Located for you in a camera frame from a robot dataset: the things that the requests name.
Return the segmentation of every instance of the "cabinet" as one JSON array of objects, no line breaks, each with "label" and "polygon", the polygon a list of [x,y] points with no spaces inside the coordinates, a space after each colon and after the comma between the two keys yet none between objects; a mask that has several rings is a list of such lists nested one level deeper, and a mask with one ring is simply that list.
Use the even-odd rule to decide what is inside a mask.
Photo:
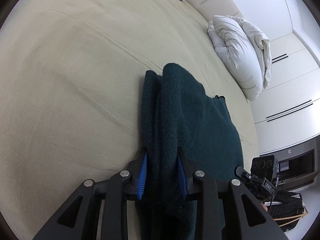
[{"label": "cabinet", "polygon": [[317,153],[316,138],[272,153],[279,162],[278,190],[294,190],[314,183],[319,173]]},{"label": "cabinet", "polygon": [[272,41],[270,49],[270,85],[250,103],[261,154],[320,134],[318,64],[294,33]]},{"label": "cabinet", "polygon": [[290,55],[302,49],[305,49],[305,46],[294,33],[290,33],[289,35],[270,42],[272,59],[284,54]]},{"label": "cabinet", "polygon": [[272,119],[320,98],[320,69],[263,91],[250,103],[255,123]]},{"label": "cabinet", "polygon": [[256,125],[260,153],[281,150],[320,134],[320,99]]},{"label": "cabinet", "polygon": [[272,64],[272,76],[266,90],[318,68],[317,62],[307,49],[299,50]]}]

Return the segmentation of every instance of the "dark green towel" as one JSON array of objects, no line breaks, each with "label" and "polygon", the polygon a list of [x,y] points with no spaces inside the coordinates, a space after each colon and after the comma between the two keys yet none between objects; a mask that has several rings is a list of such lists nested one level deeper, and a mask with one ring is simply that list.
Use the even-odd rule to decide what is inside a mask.
[{"label": "dark green towel", "polygon": [[229,181],[243,166],[239,134],[224,97],[206,96],[204,87],[181,66],[170,63],[163,76],[147,71],[142,95],[142,136],[148,148],[144,199],[137,208],[143,240],[192,240],[196,202],[181,198],[177,147],[212,178]]}]

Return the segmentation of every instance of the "floor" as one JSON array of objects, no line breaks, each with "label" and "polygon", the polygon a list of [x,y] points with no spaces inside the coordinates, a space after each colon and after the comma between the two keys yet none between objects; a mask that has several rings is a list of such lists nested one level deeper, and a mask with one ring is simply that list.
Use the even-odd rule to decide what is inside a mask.
[{"label": "floor", "polygon": [[297,226],[294,229],[285,233],[289,240],[301,240],[306,234],[306,232],[309,230],[309,228],[311,227],[318,213],[320,212],[319,179],[318,179],[318,183],[313,187],[310,187],[301,191],[295,190],[295,192],[301,193],[303,202],[305,203],[309,214],[306,215],[304,218],[300,219],[300,221],[298,222]]}]

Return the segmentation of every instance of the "white wall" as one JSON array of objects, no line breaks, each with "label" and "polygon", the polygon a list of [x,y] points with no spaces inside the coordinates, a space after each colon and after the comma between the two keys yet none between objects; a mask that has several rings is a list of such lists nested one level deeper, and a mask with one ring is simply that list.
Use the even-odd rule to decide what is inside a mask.
[{"label": "white wall", "polygon": [[245,19],[260,28],[272,41],[292,33],[285,0],[234,0]]},{"label": "white wall", "polygon": [[[311,39],[310,36],[313,36],[312,32],[308,31],[308,22],[312,22],[313,30],[316,30],[318,27],[314,25],[315,21],[314,19],[311,19],[310,17],[303,19],[304,21],[304,29],[302,28],[302,19],[301,16],[307,14],[307,12],[302,13],[300,16],[300,10],[297,3],[297,0],[286,0],[291,21],[292,21],[292,28],[293,32],[297,37],[302,41],[302,43],[306,46],[306,48],[309,50],[309,52],[312,54],[316,62],[320,65],[320,47],[316,45],[316,43]],[[320,30],[316,31],[316,36],[319,35]]]},{"label": "white wall", "polygon": [[302,0],[296,0],[300,12],[302,29],[320,48],[320,27]]},{"label": "white wall", "polygon": [[297,226],[285,234],[289,240],[301,240],[320,211],[320,184],[317,183],[315,186],[301,191],[294,190],[294,192],[301,193],[303,202],[305,203],[309,214],[300,219]]}]

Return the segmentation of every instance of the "black bag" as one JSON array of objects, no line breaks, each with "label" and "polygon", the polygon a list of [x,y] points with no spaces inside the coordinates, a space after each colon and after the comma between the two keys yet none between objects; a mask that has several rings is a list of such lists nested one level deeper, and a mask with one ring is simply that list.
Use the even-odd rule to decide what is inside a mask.
[{"label": "black bag", "polygon": [[[282,202],[282,204],[272,205],[271,207],[269,214],[274,219],[293,217],[301,215],[304,212],[301,194],[295,192],[279,191],[273,201]],[[276,222],[279,226],[288,223],[287,225],[281,227],[282,231],[286,232],[295,228],[295,226],[299,222],[299,219],[297,219],[296,217],[291,219],[276,220]]]}]

